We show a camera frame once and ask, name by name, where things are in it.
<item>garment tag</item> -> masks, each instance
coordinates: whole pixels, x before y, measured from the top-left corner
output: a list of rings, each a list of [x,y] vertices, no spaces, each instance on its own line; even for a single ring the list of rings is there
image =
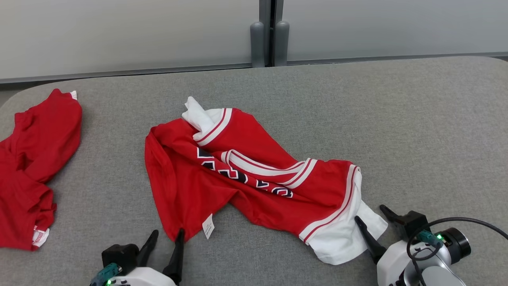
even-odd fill
[[[213,214],[210,214],[210,216],[203,222],[203,231],[205,232],[206,239],[210,238],[212,231],[215,229],[212,221],[212,215]]]
[[[34,227],[34,236],[32,237],[32,245],[41,247],[46,242],[49,236],[49,228],[46,231],[38,230],[37,226]]]
[[[76,91],[71,91],[72,99],[78,100],[78,93]]]

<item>white trim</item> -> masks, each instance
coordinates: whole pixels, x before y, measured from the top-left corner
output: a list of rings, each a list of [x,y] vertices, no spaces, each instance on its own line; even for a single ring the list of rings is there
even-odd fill
[[[260,176],[279,176],[298,173],[304,165],[304,162],[297,162],[287,169],[277,169],[265,164],[256,162],[236,150],[230,150],[227,156],[227,164],[235,164],[239,169],[245,170],[251,174]]]
[[[316,163],[316,159],[308,158],[302,166],[302,169],[294,177],[292,177],[291,180],[282,183],[282,185],[288,187],[289,189],[297,188],[305,181],[305,179],[307,179],[307,177],[309,177]]]
[[[238,171],[237,170],[231,170],[231,169],[222,169],[222,170],[217,170],[217,172],[220,174],[220,172],[224,172],[226,171],[228,173],[228,178],[230,179],[238,179]],[[231,172],[236,172],[236,176],[235,177],[231,177]]]
[[[351,195],[351,191],[352,191],[351,178],[354,175],[353,171],[355,170],[355,167],[356,167],[355,165],[351,164],[350,169],[347,172],[346,192],[344,195],[344,201],[342,202],[342,205],[340,206],[340,208],[338,210],[336,210],[335,212],[333,212],[331,215],[329,215],[327,218],[324,218],[322,220],[317,220],[317,221],[309,224],[304,230],[302,230],[302,232],[298,235],[298,237],[302,241],[305,241],[305,238],[312,231],[314,231],[315,228],[319,227],[320,225],[330,223],[332,220],[338,218],[338,214],[340,214],[340,212],[342,212],[347,206],[350,205],[350,204],[348,204],[348,201],[350,200],[350,195]],[[312,237],[314,237],[314,235],[316,235],[317,232],[318,232],[318,230],[315,230],[314,233],[312,233],[312,235],[309,238],[307,238],[307,241],[312,239]]]
[[[34,235],[32,236],[32,245],[41,247],[49,236],[49,228],[46,231],[40,231],[37,226],[34,227]]]
[[[203,163],[201,163],[201,165],[203,166],[206,163],[212,163],[213,164],[213,168],[211,170],[215,171],[215,161],[204,161]]]
[[[348,206],[337,219],[315,230],[316,235],[305,241],[312,247],[317,258],[324,263],[339,265],[354,259],[367,249],[360,229],[355,223],[355,216],[362,218],[369,228],[369,233],[376,240],[388,227],[386,221],[362,201],[361,185],[362,174],[355,172]]]
[[[206,133],[200,134],[194,140],[198,143],[199,146],[205,146],[208,143],[212,142],[228,125],[231,120],[231,114],[233,112],[232,108],[223,108],[223,114],[221,118],[210,128]]]
[[[197,151],[196,157],[197,157],[198,159],[215,158],[215,157],[213,157],[211,154],[210,154],[210,156],[199,156],[199,151],[200,151],[200,149],[201,149],[201,148],[196,147],[196,151]]]
[[[228,164],[228,163],[226,162],[226,156],[227,156],[227,154],[228,154],[228,152],[222,152],[222,153],[220,154],[220,160],[221,160],[224,164]]]
[[[76,91],[71,91],[71,97],[74,100],[78,100],[78,93]]]

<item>white fabric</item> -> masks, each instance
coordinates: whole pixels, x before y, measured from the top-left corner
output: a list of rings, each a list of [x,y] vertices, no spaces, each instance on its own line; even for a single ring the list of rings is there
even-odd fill
[[[206,135],[222,117],[222,108],[205,111],[192,96],[187,98],[185,107],[187,111],[182,113],[183,119],[199,131],[194,134],[194,140],[199,140]]]
[[[320,228],[307,240],[318,258],[332,265],[348,262],[367,250],[356,223],[355,216],[359,216],[375,239],[385,232],[388,224],[374,213],[363,201],[361,195],[362,175],[355,174],[354,190],[350,205],[331,224]]]
[[[78,93],[76,91],[71,91],[72,99],[78,100]]]
[[[299,187],[307,177],[309,177],[310,173],[314,169],[314,166],[316,166],[317,160],[308,158],[305,161],[305,164],[301,168],[301,170],[296,173],[294,177],[292,177],[289,181],[283,182],[282,185],[286,186],[289,189],[294,189]]]
[[[349,166],[349,171],[347,172],[346,188],[342,204],[328,217],[312,222],[306,228],[304,228],[304,230],[302,230],[302,232],[300,232],[298,235],[303,242],[307,243],[307,240],[312,239],[312,237],[316,235],[317,230],[322,230],[324,226],[337,222],[339,216],[342,216],[344,212],[351,207],[353,201],[353,191],[355,187],[355,183],[353,182],[355,174],[359,174],[361,176],[360,168],[351,164]]]
[[[46,231],[38,230],[37,226],[34,227],[34,235],[32,236],[32,245],[41,247],[49,236],[49,228]]]

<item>gray table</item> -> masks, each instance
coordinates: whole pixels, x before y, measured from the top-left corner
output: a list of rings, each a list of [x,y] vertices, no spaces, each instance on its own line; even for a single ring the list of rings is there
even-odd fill
[[[36,252],[0,249],[1,285],[88,285],[101,252],[142,245],[162,232],[144,165],[150,127],[178,118],[194,96],[206,108],[251,113],[298,160],[347,159],[362,168],[363,200],[380,213],[415,210],[429,220],[470,216],[508,230],[508,64],[440,58],[226,70],[55,82],[0,108],[0,138],[13,115],[50,91],[77,90],[81,146],[50,182],[58,203]],[[288,233],[250,224],[227,205],[215,230],[185,245],[182,285],[376,285],[363,253],[331,266]],[[506,284],[507,242],[481,226],[449,223],[471,242],[453,268],[468,285]],[[380,238],[396,242],[392,227]],[[164,232],[149,265],[161,271],[173,243]]]

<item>white stripe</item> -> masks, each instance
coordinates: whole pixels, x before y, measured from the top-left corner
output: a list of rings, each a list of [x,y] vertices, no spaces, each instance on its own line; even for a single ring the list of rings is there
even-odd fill
[[[289,168],[286,168],[286,169],[277,169],[275,167],[272,167],[272,166],[268,166],[268,165],[265,165],[265,164],[261,164],[257,161],[254,161],[252,159],[250,159],[249,157],[243,155],[242,153],[236,151],[236,150],[231,150],[233,151],[233,154],[235,154],[236,156],[238,156],[240,159],[243,159],[244,161],[246,161],[247,163],[252,163],[252,164],[257,164],[261,167],[265,167],[265,168],[268,168],[268,169],[271,169],[271,170],[275,170],[275,171],[285,171],[285,170],[290,170],[290,169],[293,169],[295,168],[298,164],[300,164],[301,162],[296,162],[293,166],[289,167]]]
[[[281,185],[285,186],[285,185],[293,182],[295,180],[295,178],[298,178],[298,176],[305,170],[305,167],[309,164],[310,161],[311,161],[311,159],[307,158],[307,160],[305,160],[305,162],[302,165],[302,168],[298,171],[298,173],[296,173],[291,179],[287,180],[286,182],[281,183]]]
[[[307,179],[307,177],[309,177],[310,172],[312,172],[316,163],[317,163],[316,159],[310,159],[307,164],[308,165],[307,170],[305,168],[302,168],[302,170],[305,170],[305,171],[303,172],[303,174],[300,178],[298,178],[299,174],[297,174],[296,176],[294,176],[294,178],[298,178],[296,181],[294,181],[294,182],[288,181],[288,182],[286,182],[286,184],[283,183],[283,185],[288,187],[289,189],[294,189],[294,188],[300,186],[305,181],[305,179]]]
[[[266,168],[270,168],[270,170],[266,170],[264,168],[258,167],[256,165],[251,164],[251,162],[261,165]],[[293,166],[287,168],[287,169],[277,169],[271,166],[267,166],[264,164],[261,164],[259,162],[256,162],[244,155],[242,155],[240,152],[235,150],[230,150],[230,154],[228,156],[228,164],[235,164],[238,168],[247,171],[252,174],[261,175],[261,176],[278,176],[278,175],[286,175],[286,174],[293,174],[297,173],[301,170],[302,166],[298,166],[298,164],[301,164],[302,162],[297,162]]]
[[[199,141],[201,138],[204,138],[207,136],[206,139],[204,139],[201,142],[198,142],[198,145],[205,146],[208,143],[212,142],[212,140],[214,140],[217,137],[217,135],[219,135],[224,130],[224,128],[228,125],[229,120],[231,119],[232,112],[233,112],[233,110],[231,108],[226,108],[226,114],[225,115],[223,114],[224,120],[222,120],[222,118],[221,118],[217,121],[217,124],[218,124],[222,120],[222,122],[220,122],[220,125],[218,125],[217,128],[215,128],[215,126],[210,128],[210,130],[213,130],[213,132],[210,133],[209,136],[207,136],[207,134],[203,134],[200,136],[200,138],[195,138],[196,141]]]
[[[347,201],[349,200],[349,197],[350,197],[350,193],[351,193],[351,178],[352,176],[354,175],[353,174],[353,171],[355,170],[355,165],[351,164],[350,165],[350,169],[347,173],[347,182],[346,182],[346,193],[345,193],[345,196],[344,196],[344,201],[342,202],[342,205],[340,206],[340,208],[338,210],[336,210],[335,212],[333,212],[331,215],[329,215],[327,218],[324,218],[322,220],[318,220],[318,221],[315,221],[311,224],[309,224],[300,234],[299,234],[299,237],[302,241],[305,240],[305,238],[309,235],[310,232],[312,232],[316,227],[322,225],[322,224],[326,224],[326,223],[329,223],[330,221],[332,221],[341,211],[344,210],[344,208],[346,208],[347,206]],[[309,241],[316,233],[318,232],[318,230],[316,230],[314,233],[312,233],[312,235],[307,239],[307,241]]]
[[[224,163],[224,164],[227,164],[226,163],[226,155],[227,155],[227,152],[222,152],[220,154],[220,160]]]

